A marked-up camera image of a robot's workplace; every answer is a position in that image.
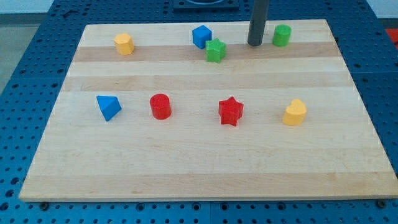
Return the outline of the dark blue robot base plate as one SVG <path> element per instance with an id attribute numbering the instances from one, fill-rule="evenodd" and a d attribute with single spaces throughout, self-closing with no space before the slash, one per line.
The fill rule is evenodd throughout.
<path id="1" fill-rule="evenodd" d="M 239 9 L 238 0 L 172 0 L 174 11 Z"/>

